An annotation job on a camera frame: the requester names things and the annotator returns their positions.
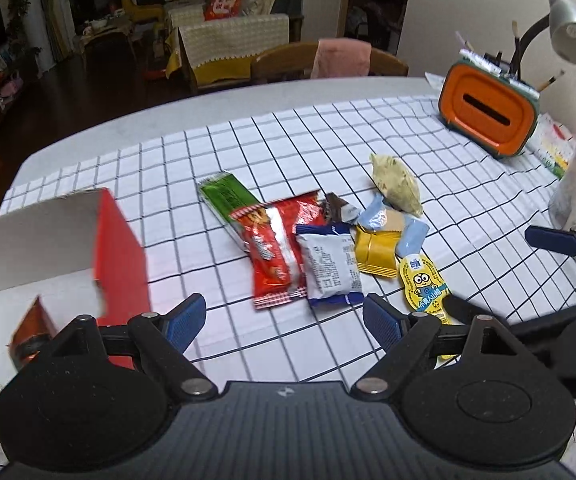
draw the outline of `pale yellow snack package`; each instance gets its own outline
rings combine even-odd
[[[386,200],[402,211],[415,216],[424,214],[419,199],[417,179],[400,158],[370,154],[372,179]]]

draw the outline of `screw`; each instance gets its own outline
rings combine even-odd
[[[388,389],[388,383],[379,377],[359,379],[355,385],[364,394],[380,394]]]
[[[188,395],[199,396],[207,394],[212,389],[212,383],[208,379],[187,379],[181,383],[181,389]]]

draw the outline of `white table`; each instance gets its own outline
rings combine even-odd
[[[255,311],[250,261],[198,202],[195,183],[226,170],[263,200],[321,187],[365,207],[376,193],[369,154],[396,154],[418,177],[430,225],[424,251],[450,290],[510,323],[576,304],[574,260],[523,238],[526,226],[548,225],[556,178],[529,153],[496,161],[447,130],[430,93],[414,78],[316,80],[152,108],[31,156],[0,214],[107,187],[145,247],[153,310],[192,292],[206,298],[206,325],[185,355],[219,388],[227,380],[350,386],[383,356],[362,308],[300,300]],[[398,279],[363,274],[362,286],[408,312]]]
[[[28,157],[12,186],[153,137],[307,105],[427,94],[423,78],[371,77],[290,81],[226,90],[136,112],[62,139]]]

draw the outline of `red package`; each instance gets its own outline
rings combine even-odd
[[[242,0],[208,0],[208,6],[204,12],[206,21],[221,20],[239,16]]]
[[[244,228],[254,269],[255,308],[267,308],[306,297],[302,252],[296,225],[325,225],[318,191],[242,207],[230,218]]]

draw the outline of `pink towel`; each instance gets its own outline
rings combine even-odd
[[[363,77],[370,72],[370,43],[349,38],[319,40],[311,79]]]

